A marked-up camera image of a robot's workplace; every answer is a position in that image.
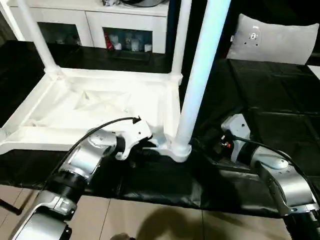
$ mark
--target glass cabinet door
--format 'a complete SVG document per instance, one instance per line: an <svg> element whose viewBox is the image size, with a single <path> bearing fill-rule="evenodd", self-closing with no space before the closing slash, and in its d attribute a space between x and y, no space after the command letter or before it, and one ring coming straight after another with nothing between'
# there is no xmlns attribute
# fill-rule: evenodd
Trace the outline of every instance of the glass cabinet door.
<svg viewBox="0 0 320 240"><path fill-rule="evenodd" d="M107 49L152 52L152 31L103 27Z"/></svg>
<svg viewBox="0 0 320 240"><path fill-rule="evenodd" d="M75 24L38 22L38 25L47 43L82 46Z"/></svg>

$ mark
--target white cylindrical leg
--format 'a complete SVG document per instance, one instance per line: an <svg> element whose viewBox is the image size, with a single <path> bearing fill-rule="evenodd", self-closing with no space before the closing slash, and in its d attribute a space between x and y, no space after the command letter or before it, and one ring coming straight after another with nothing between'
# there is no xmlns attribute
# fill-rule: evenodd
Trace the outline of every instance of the white cylindrical leg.
<svg viewBox="0 0 320 240"><path fill-rule="evenodd" d="M192 0L182 0L179 13L178 27L174 45L174 54L172 61L172 73L181 74L182 63L184 60L187 32Z"/></svg>
<svg viewBox="0 0 320 240"><path fill-rule="evenodd" d="M29 6L27 5L25 0L17 0L17 3L21 10L23 19L29 27L33 42L46 70L49 72L57 71L59 67L56 65L55 60L49 51L49 48L46 44L46 41L41 33L38 24L32 17Z"/></svg>
<svg viewBox="0 0 320 240"><path fill-rule="evenodd" d="M179 127L171 148L175 155L186 156L196 124L209 74L217 52L231 0L208 0L184 98Z"/></svg>

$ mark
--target black cable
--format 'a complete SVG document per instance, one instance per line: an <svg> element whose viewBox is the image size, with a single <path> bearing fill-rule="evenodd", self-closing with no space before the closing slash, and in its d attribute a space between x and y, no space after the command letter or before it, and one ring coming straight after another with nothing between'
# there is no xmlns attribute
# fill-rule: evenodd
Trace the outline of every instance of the black cable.
<svg viewBox="0 0 320 240"><path fill-rule="evenodd" d="M273 147L271 147L271 146L268 146L268 145L266 145L266 144L263 144L263 143L261 143L261 142L253 141L253 140L246 139L246 138L242 138L242 137L239 137L239 136L232 135L232 138L233 138L234 140L239 140L239 141L242 141L242 142L245 142L245 143L250 143L250 144L254 144L254 145L257 145L257 146L260 146L260 147L264 147L264 148L266 148L266 149L269 149L269 150L271 150L271 151L279 154L281 157L283 157L283 158L284 158L285 160L287 160L289 163L295 165L295 164L293 163L292 158L291 158L288 154L284 153L283 151L280 151L280 150L278 150L278 149L275 149L275 148L273 148Z"/></svg>
<svg viewBox="0 0 320 240"><path fill-rule="evenodd" d="M120 122L120 121L125 121L125 120L136 120L136 121L139 121L140 119L139 118L136 118L136 117L123 117L123 118L118 118L116 120L112 120L112 121L109 121L109 122L106 122L100 126L97 126L95 128L93 128L92 130L90 130L89 132L87 132L82 138L80 138L70 149L69 151L64 155L64 157L62 158L62 160L59 162L59 164L57 164L57 166L53 169L53 171L50 173L49 177L47 178L46 182L44 183L43 187L41 190L43 190L46 185L47 185L47 182L48 180L53 176L53 174L61 167L61 165L65 162L65 160L67 159L67 157L76 149L76 147L82 143L82 141L84 141L86 138L88 138L91 134L94 134L96 131L110 125L110 124L114 124L114 123L117 123L117 122Z"/></svg>

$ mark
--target tiled floor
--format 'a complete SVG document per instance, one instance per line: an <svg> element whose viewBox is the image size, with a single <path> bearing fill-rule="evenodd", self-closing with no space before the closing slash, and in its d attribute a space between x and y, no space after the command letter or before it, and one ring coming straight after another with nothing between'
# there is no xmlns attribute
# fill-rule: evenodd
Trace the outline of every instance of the tiled floor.
<svg viewBox="0 0 320 240"><path fill-rule="evenodd" d="M25 209L35 191L0 185L0 198ZM0 240L21 216L0 208ZM109 240L127 233L137 240L289 240L280 219L209 212L144 202L83 196L71 222L72 240Z"/></svg>

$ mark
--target cabinet door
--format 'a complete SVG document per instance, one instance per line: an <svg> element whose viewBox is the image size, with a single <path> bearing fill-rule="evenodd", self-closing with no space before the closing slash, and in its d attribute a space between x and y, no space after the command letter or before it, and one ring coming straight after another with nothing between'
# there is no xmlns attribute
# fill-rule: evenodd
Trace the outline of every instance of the cabinet door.
<svg viewBox="0 0 320 240"><path fill-rule="evenodd" d="M142 35L152 37L152 51L164 54L166 52L167 18L163 16L133 15L109 12L86 12L91 30L93 45L106 48L105 32L108 29L137 30Z"/></svg>
<svg viewBox="0 0 320 240"><path fill-rule="evenodd" d="M18 7L10 7L26 41L32 41L28 26ZM89 25L84 11L30 8L33 19L38 22L48 43L74 44L93 47Z"/></svg>

